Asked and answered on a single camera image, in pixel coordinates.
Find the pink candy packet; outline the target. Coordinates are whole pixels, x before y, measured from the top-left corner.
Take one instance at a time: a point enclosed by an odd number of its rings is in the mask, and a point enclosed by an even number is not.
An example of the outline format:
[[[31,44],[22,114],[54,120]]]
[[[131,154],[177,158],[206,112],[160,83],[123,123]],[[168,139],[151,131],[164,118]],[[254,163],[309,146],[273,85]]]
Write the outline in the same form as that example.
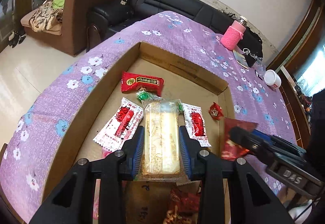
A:
[[[102,158],[104,159],[107,155],[109,155],[111,151],[102,148]],[[93,219],[98,220],[99,217],[99,193],[100,193],[100,179],[96,180],[95,185],[95,194],[94,194],[94,206],[93,206]]]

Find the dark red foil bag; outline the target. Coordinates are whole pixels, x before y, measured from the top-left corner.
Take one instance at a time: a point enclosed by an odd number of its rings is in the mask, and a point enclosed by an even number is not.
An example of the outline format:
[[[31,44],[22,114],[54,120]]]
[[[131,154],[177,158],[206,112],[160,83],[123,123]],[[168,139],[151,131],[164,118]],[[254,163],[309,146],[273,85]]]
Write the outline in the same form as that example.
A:
[[[245,133],[251,133],[257,128],[257,123],[241,121],[238,119],[224,119],[224,141],[221,148],[221,158],[234,161],[247,155],[250,151],[242,146]]]

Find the shiny red foil packet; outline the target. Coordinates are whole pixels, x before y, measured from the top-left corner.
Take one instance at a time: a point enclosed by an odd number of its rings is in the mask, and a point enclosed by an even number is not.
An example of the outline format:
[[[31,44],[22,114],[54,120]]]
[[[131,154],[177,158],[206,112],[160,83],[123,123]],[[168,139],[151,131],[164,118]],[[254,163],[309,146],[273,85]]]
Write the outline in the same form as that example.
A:
[[[200,187],[197,188],[196,192],[186,192],[179,188],[171,189],[169,208],[166,212],[163,224],[197,223],[200,196]]]

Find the small red candy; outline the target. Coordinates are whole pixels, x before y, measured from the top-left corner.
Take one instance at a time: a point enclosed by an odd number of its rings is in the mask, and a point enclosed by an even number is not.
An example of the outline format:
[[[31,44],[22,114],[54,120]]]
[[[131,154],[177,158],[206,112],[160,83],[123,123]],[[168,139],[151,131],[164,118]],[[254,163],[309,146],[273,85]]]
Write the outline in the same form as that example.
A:
[[[216,102],[210,106],[209,114],[211,115],[212,119],[217,121],[224,117],[222,108]]]

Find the golden wafer snack pack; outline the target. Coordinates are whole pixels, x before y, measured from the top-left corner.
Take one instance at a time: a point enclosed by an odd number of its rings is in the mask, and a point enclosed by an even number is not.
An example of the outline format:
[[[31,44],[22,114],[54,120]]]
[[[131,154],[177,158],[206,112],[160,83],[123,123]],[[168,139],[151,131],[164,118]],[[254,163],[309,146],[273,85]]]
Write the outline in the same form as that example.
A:
[[[183,178],[179,137],[179,100],[146,100],[144,148],[138,179],[177,182]]]

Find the white red snack sachet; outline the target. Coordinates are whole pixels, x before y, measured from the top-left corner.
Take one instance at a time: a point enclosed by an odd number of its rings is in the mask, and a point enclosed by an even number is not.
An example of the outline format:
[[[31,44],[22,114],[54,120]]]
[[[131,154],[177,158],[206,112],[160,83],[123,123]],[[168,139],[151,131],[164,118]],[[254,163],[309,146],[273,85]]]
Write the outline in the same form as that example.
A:
[[[121,106],[113,117],[104,125],[93,141],[103,148],[114,152],[130,140],[143,119],[143,108],[123,97]]]

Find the green candy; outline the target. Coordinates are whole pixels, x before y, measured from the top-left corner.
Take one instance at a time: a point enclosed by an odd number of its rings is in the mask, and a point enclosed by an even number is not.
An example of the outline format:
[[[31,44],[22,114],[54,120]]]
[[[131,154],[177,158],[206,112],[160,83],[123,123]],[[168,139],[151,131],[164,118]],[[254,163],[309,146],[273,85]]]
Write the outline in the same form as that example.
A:
[[[145,91],[145,90],[142,90],[142,91],[138,91],[136,93],[137,95],[137,99],[140,101],[140,102],[143,102],[143,101],[159,101],[159,100],[162,100],[161,97],[159,97],[158,95],[155,95],[151,92],[148,92],[148,91]]]

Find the purple floral tablecloth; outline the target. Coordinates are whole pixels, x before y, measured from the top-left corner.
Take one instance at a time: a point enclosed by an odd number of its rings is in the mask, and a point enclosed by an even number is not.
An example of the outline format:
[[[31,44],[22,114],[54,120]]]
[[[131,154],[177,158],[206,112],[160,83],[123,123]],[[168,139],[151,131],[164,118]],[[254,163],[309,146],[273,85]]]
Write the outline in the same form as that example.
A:
[[[135,23],[68,67],[18,121],[1,162],[1,188],[29,222],[42,201],[82,157],[101,158],[93,141],[118,110],[123,72],[161,77],[162,96],[200,106],[211,151],[223,143],[223,122],[209,115],[218,103],[229,118],[295,142],[283,97],[244,69],[220,36],[174,12]]]

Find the white plastic jar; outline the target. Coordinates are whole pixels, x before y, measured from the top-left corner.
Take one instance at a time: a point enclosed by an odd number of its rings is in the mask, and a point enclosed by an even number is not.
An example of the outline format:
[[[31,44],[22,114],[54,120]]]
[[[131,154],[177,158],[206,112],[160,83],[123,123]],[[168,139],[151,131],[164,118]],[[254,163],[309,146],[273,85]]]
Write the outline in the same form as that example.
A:
[[[269,69],[265,72],[264,82],[272,89],[277,89],[282,84],[280,76],[278,76],[278,74],[272,69]]]

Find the small booklet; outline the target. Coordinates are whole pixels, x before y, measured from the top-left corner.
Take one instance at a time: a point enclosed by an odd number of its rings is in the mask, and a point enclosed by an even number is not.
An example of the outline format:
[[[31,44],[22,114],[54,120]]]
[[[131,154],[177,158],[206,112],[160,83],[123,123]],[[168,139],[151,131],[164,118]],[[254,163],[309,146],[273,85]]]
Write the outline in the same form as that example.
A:
[[[248,63],[247,63],[246,58],[244,57],[243,54],[241,54],[237,50],[233,50],[232,53],[239,65],[241,65],[242,67],[244,67],[246,69],[249,69]]]

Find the pink sleeved water bottle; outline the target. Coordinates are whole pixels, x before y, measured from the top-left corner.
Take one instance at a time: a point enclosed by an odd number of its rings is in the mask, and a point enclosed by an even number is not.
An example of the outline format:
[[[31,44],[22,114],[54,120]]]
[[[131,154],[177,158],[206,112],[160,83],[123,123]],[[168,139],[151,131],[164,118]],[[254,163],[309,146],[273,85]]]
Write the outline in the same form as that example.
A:
[[[220,43],[229,51],[232,51],[236,48],[238,42],[243,39],[246,27],[247,19],[244,16],[235,19],[220,39]]]

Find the shoes on floor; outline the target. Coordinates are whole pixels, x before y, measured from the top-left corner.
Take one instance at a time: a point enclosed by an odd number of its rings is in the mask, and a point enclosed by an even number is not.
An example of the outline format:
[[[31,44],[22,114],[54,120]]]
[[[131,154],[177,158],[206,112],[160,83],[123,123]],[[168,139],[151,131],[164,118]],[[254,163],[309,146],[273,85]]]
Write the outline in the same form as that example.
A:
[[[12,31],[8,37],[8,44],[11,48],[15,48],[17,44],[21,44],[25,40],[25,31]]]

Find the black leather sofa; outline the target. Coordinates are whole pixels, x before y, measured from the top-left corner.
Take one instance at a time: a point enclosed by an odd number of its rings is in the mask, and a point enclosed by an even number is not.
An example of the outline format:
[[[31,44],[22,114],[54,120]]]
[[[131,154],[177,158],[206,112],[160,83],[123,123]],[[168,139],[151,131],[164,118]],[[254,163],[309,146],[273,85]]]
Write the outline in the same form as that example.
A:
[[[163,11],[172,11],[224,34],[236,17],[200,0],[114,0],[97,4],[87,12],[87,50],[126,27]]]

